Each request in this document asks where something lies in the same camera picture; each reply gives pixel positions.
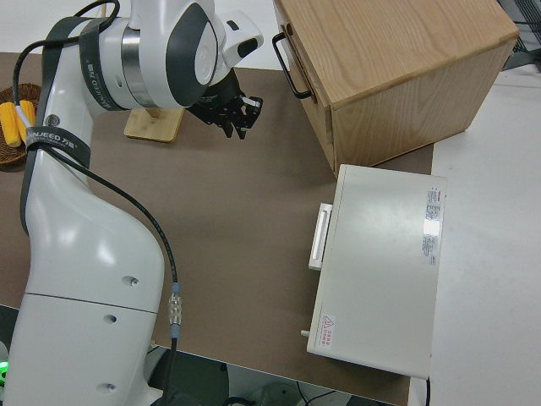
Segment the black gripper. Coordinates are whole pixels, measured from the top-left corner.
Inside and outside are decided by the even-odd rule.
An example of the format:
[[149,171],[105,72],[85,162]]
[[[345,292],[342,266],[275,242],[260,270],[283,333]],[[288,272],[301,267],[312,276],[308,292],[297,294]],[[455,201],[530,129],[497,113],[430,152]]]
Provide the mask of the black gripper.
[[227,138],[236,132],[240,140],[246,137],[260,116],[263,100],[247,97],[240,89],[233,69],[218,83],[211,85],[197,102],[188,108],[195,117],[207,124],[221,127]]

